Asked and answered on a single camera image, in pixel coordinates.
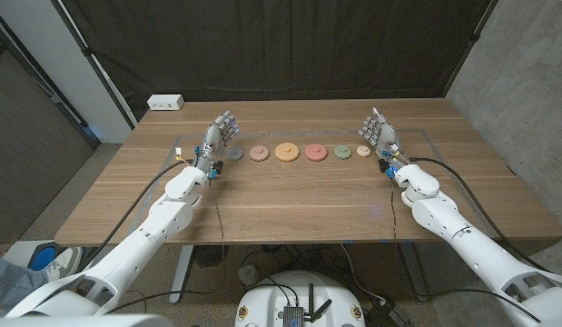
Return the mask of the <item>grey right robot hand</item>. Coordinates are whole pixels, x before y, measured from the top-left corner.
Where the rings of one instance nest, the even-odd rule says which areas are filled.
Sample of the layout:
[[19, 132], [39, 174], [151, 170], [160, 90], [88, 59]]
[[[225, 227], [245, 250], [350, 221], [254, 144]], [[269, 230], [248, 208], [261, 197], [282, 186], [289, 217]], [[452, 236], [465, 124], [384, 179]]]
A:
[[363, 121], [359, 134], [388, 167], [398, 170], [409, 164], [394, 127], [377, 107], [373, 107], [372, 115]]

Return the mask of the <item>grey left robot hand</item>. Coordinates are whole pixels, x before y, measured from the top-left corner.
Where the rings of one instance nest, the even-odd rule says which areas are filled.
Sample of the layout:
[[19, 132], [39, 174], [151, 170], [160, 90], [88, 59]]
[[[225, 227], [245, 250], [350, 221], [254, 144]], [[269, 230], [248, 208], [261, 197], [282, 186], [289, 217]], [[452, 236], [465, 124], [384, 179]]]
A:
[[229, 110], [218, 115], [208, 126], [195, 167], [208, 173], [221, 160], [232, 139], [239, 132], [235, 117]]

